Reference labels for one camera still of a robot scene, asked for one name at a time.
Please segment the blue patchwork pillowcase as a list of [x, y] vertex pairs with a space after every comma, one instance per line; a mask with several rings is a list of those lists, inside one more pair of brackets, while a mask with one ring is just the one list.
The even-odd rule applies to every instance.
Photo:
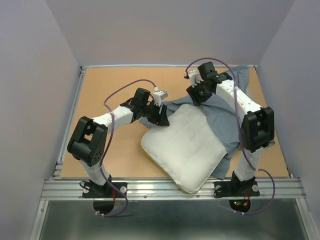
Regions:
[[[238, 87], [245, 93], [250, 79], [248, 65], [238, 65], [233, 67], [232, 70], [237, 75]], [[183, 104], [193, 106], [192, 99], [188, 94], [182, 98], [165, 101], [163, 104], [167, 106], [168, 118]], [[240, 147], [235, 111], [226, 101], [215, 94], [198, 108], [204, 113], [212, 131], [226, 148], [227, 154], [211, 173], [212, 176], [223, 180], [229, 170], [233, 155]], [[140, 118], [139, 121], [149, 129], [156, 127], [155, 124], [150, 123], [145, 117]]]

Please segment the white pillow yellow edge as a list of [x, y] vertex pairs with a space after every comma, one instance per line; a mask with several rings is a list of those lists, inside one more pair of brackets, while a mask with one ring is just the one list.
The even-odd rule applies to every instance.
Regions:
[[227, 150], [199, 108], [183, 104], [168, 120], [169, 126], [148, 130], [141, 139], [141, 147], [176, 185], [195, 194]]

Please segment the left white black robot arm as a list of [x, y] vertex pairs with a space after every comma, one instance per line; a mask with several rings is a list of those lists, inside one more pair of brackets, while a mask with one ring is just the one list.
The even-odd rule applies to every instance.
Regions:
[[118, 187], [111, 186], [112, 177], [103, 166], [114, 131], [140, 118], [146, 118], [156, 126], [168, 127], [167, 107], [162, 104], [167, 96], [166, 91], [157, 87], [154, 92], [139, 87], [132, 98], [114, 110], [94, 118], [83, 116], [78, 120], [67, 151], [83, 165], [89, 176], [88, 181], [79, 184], [84, 198], [118, 196]]

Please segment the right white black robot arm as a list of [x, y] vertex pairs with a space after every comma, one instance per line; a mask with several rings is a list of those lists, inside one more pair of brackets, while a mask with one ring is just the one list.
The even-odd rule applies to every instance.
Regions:
[[255, 174], [263, 151], [275, 137], [275, 118], [271, 107], [262, 107], [248, 97], [240, 88], [239, 80], [231, 69], [218, 73], [210, 58], [197, 70], [186, 68], [184, 78], [190, 81], [187, 93], [195, 106], [200, 106], [212, 95], [222, 98], [235, 110], [238, 137], [242, 155], [233, 171], [231, 180], [214, 185], [214, 197], [255, 197], [259, 187]]

